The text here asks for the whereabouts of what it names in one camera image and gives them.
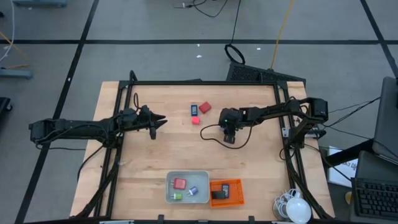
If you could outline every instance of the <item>red block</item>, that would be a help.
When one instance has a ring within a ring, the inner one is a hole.
[[[180,178],[174,178],[173,188],[179,189],[179,190],[185,190],[186,184],[187,184],[187,180],[180,179]]]
[[[207,111],[209,111],[211,109],[211,105],[209,104],[209,103],[207,103],[207,102],[204,102],[204,104],[202,104],[202,105],[200,105],[199,106],[199,110],[202,112],[202,113],[206,113]]]
[[[199,117],[192,117],[192,124],[199,125],[200,124]]]

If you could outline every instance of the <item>orange tray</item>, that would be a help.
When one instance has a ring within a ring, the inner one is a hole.
[[[225,208],[244,205],[243,188],[241,179],[210,181],[210,192],[220,191],[222,184],[229,184],[229,198],[213,199],[210,193],[210,206],[212,208]]]

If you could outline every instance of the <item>white cable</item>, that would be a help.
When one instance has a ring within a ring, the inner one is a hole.
[[[14,3],[10,0],[11,3],[11,11],[12,11],[12,36],[11,36],[11,44],[8,47],[6,53],[0,58],[0,63],[7,57],[8,53],[10,52],[12,45],[14,44],[14,36],[15,36],[15,10],[14,10]]]
[[[288,192],[285,191],[280,197],[274,199],[276,209],[281,217],[289,218],[286,214],[286,205],[290,199],[294,198],[295,193],[297,193],[296,189],[290,189]]]

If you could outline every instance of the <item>small blue object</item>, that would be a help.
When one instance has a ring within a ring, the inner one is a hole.
[[[192,187],[191,189],[189,189],[187,195],[188,196],[194,196],[197,193],[198,193],[198,189],[196,187]]]
[[[198,116],[198,105],[191,105],[191,116]]]

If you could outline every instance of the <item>wooden tabletop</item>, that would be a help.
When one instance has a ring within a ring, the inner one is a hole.
[[[117,87],[118,82],[102,84],[94,120],[112,116]],[[288,87],[290,96],[306,97],[303,83],[288,82]],[[218,122],[222,108],[274,105],[272,86],[135,85],[135,92],[140,105],[166,115],[168,122],[157,130],[156,140],[150,140],[148,131],[126,133],[112,219],[156,220],[163,214],[167,220],[247,220],[250,215],[256,220],[275,220],[274,198],[290,189],[286,164],[279,159],[282,137],[278,119],[253,127],[250,141],[239,150],[204,141],[199,135],[202,127]],[[201,125],[194,126],[190,105],[204,101],[212,109],[200,114]],[[249,128],[238,131],[234,146],[240,146],[248,132]],[[223,139],[218,127],[207,129],[203,135]],[[317,147],[315,140],[308,139],[306,144]],[[88,141],[85,158],[99,146],[97,141]],[[334,216],[319,152],[310,147],[301,152],[309,190],[325,211]],[[82,169],[71,215],[80,212],[98,189],[104,155],[105,149]],[[242,179],[245,204],[231,208],[168,204],[165,177],[171,170],[207,170],[211,180]],[[108,191],[104,194],[101,214],[105,213],[107,200]]]

